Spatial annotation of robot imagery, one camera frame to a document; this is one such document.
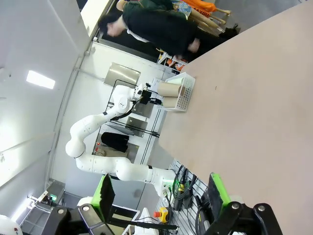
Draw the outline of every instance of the white basket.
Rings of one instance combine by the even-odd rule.
[[[177,78],[183,78],[181,84],[186,88],[184,95],[183,96],[180,95],[180,93],[181,93],[181,90],[180,90],[175,108],[164,108],[164,107],[161,107],[161,108],[165,109],[167,111],[183,111],[183,112],[186,112],[190,98],[191,98],[192,90],[194,88],[195,79],[192,76],[190,76],[189,74],[184,72],[184,73],[178,74],[174,77],[166,79],[165,82],[169,82],[169,81],[177,79]]]

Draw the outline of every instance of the brown paper roll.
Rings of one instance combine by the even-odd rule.
[[[180,95],[184,95],[185,87],[183,87],[182,85],[161,82],[158,85],[157,93],[160,96],[164,96],[164,97],[178,97],[180,90],[181,90]]]
[[[177,103],[176,97],[164,97],[163,99],[163,107],[164,108],[175,108]]]

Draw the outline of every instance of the green shirt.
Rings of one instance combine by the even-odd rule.
[[[140,11],[142,9],[155,11],[158,10],[168,11],[173,15],[186,19],[184,13],[173,10],[173,4],[170,0],[140,0],[140,1],[129,1],[124,5],[123,9],[124,21],[125,22],[127,21],[129,15],[135,14],[136,11]]]

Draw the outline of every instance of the fluorescent light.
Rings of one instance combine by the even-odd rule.
[[[11,219],[13,221],[17,221],[18,218],[20,217],[20,215],[26,210],[26,208],[29,206],[29,204],[31,203],[31,199],[30,198],[26,198],[22,204],[20,205],[20,207],[15,211],[15,213],[12,215]]]
[[[28,71],[26,81],[41,87],[47,87],[49,89],[53,89],[55,84],[54,80],[32,70]]]

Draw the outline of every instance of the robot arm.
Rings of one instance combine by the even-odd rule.
[[[116,116],[128,112],[131,101],[137,101],[142,94],[143,86],[136,89],[118,85],[112,97],[114,106],[98,115],[89,115],[72,125],[71,140],[66,144],[66,153],[76,160],[79,169],[99,174],[115,173],[120,180],[142,181],[153,184],[159,196],[171,187],[175,174],[171,170],[152,168],[151,166],[133,164],[124,157],[102,157],[86,153],[84,139],[98,130],[104,123]]]

